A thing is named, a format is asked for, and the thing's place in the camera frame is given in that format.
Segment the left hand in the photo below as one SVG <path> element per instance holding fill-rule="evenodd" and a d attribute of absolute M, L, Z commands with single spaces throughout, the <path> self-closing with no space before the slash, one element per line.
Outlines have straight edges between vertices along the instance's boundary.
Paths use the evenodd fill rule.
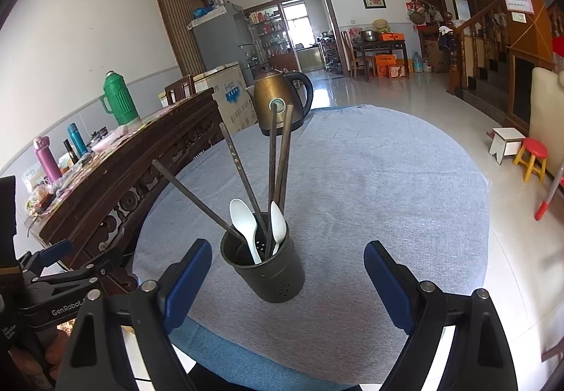
<path fill-rule="evenodd" d="M 47 347 L 45 360 L 50 364 L 50 376 L 57 379 L 60 364 L 63 360 L 65 349 L 69 340 L 68 334 L 63 330 L 57 330 L 54 341 Z M 26 351 L 12 349 L 10 351 L 12 360 L 23 376 L 35 381 L 44 375 L 40 364 Z"/>

